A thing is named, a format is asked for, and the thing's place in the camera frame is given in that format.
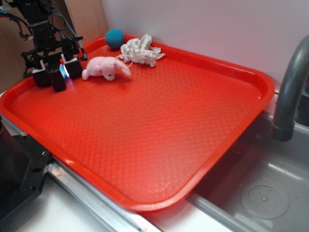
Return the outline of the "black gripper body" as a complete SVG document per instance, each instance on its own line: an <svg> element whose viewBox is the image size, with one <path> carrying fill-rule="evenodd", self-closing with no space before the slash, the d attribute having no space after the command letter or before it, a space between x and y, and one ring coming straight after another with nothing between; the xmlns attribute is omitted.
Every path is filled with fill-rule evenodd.
<svg viewBox="0 0 309 232"><path fill-rule="evenodd" d="M27 78L32 76L32 73L28 72L28 69L33 68L43 70L44 66L39 64L42 60L43 64L49 64L53 61L60 61L68 63L76 56L80 61L87 61L88 57L85 49L82 45L77 43L82 40L82 36L71 36L68 38L61 38L55 45L50 48L38 49L34 48L27 52L22 52L21 57L25 62L25 71L23 77Z"/></svg>

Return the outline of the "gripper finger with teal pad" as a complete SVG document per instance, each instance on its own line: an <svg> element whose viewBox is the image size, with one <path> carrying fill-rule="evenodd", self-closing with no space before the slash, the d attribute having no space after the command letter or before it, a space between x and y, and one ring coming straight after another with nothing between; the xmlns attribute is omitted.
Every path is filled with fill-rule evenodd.
<svg viewBox="0 0 309 232"><path fill-rule="evenodd" d="M82 75L83 68L77 55L73 55L72 59L67 59L64 54L61 54L61 58L69 78L74 79Z"/></svg>
<svg viewBox="0 0 309 232"><path fill-rule="evenodd" d="M38 87L46 87L51 85L51 79L48 74L47 67L42 61L40 61L39 68L33 69L32 76Z"/></svg>

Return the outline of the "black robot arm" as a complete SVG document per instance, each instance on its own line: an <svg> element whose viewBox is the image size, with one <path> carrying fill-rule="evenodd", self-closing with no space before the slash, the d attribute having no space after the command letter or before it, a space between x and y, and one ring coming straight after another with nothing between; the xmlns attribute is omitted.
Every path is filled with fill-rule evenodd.
<svg viewBox="0 0 309 232"><path fill-rule="evenodd" d="M17 8L21 17L0 9L1 17L14 21L19 28L19 36L32 40L34 48L22 52L25 62L24 78L33 77L36 86L52 86L55 92L66 89L66 79L81 76L82 62L88 57L81 44L82 36L75 32L70 37L62 33L54 24L58 16L64 28L70 28L53 0L12 0L6 1L11 8Z"/></svg>

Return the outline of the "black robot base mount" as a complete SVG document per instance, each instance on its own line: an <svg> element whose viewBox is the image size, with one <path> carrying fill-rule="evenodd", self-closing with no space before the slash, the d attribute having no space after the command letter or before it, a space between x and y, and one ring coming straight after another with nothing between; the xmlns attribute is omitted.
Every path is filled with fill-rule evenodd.
<svg viewBox="0 0 309 232"><path fill-rule="evenodd" d="M11 135L0 123L0 222L38 197L50 152L29 135Z"/></svg>

